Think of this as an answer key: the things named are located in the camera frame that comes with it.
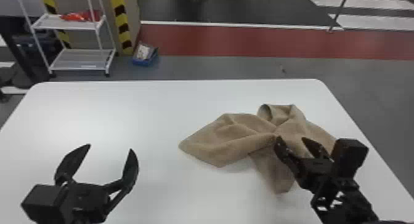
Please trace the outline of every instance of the white table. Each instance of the white table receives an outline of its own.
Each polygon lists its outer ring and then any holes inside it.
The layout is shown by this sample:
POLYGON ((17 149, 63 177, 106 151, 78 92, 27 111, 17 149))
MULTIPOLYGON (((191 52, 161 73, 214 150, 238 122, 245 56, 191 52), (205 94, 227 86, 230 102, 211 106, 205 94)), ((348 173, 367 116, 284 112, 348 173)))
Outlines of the white table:
POLYGON ((2 223, 31 223, 19 204, 36 183, 52 184, 65 154, 92 148, 79 182, 118 179, 132 148, 133 191, 106 223, 320 223, 311 194, 274 195, 246 158, 218 169, 177 144, 225 112, 296 104, 336 137, 370 147, 356 180, 381 219, 414 220, 414 201, 328 88, 318 80, 65 82, 34 86, 0 131, 2 223))

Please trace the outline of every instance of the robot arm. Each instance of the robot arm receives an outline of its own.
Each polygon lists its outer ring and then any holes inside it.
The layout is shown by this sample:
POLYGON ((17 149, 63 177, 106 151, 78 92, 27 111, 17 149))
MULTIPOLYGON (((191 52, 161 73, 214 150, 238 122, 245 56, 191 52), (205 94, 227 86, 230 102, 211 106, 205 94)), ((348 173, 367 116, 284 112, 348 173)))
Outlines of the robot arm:
POLYGON ((281 137, 274 151, 292 171, 299 186, 314 194, 310 205, 324 224, 377 222, 371 204, 354 180, 368 148, 357 140, 339 139, 332 154, 319 143, 303 138, 314 158, 298 158, 281 137))
POLYGON ((38 224, 102 223, 132 190, 139 165, 133 150, 124 166, 122 178, 106 185, 78 183, 73 175, 79 169, 90 145, 68 153, 55 173, 55 185, 35 185, 22 202, 27 216, 38 224), (110 195, 119 192, 113 199, 110 195))

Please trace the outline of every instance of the towel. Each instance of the towel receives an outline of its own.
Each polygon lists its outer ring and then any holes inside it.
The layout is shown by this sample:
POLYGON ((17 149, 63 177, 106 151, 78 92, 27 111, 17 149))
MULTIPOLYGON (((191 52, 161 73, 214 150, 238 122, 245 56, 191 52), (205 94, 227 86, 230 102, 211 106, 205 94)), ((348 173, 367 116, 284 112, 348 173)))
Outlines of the towel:
POLYGON ((273 151, 278 136, 302 158, 312 157, 301 140, 303 137, 319 142, 329 153, 336 141, 308 121, 295 105, 263 104, 257 115, 223 114, 180 142, 179 148, 216 167, 249 156, 270 189, 280 194, 290 190, 294 177, 273 151))

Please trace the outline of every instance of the hazard stripe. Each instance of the hazard stripe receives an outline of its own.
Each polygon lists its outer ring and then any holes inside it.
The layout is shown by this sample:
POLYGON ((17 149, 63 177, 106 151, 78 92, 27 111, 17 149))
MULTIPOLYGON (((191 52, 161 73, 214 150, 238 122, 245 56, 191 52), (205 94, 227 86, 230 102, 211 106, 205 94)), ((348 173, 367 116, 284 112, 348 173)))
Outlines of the hazard stripe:
MULTIPOLYGON (((50 14, 57 14, 56 4, 54 0, 43 0, 43 3, 50 14)), ((66 48, 70 48, 69 36, 64 30, 58 30, 57 36, 60 40, 62 40, 66 48)))
POLYGON ((111 0, 115 24, 118 28, 118 39, 124 54, 132 54, 132 41, 129 32, 128 17, 126 15, 125 0, 111 0))

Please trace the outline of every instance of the gray floor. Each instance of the gray floor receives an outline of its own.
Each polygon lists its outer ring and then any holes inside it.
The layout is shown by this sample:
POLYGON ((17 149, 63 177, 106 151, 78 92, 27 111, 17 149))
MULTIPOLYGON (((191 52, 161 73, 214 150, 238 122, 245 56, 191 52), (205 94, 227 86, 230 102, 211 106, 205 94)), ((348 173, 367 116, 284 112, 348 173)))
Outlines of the gray floor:
MULTIPOLYGON (((120 57, 115 59, 111 78, 101 72, 58 72, 54 80, 317 78, 331 89, 414 196, 413 67, 414 62, 386 60, 161 57, 145 68, 120 57)), ((0 124, 20 99, 14 96, 9 103, 0 104, 0 124)))

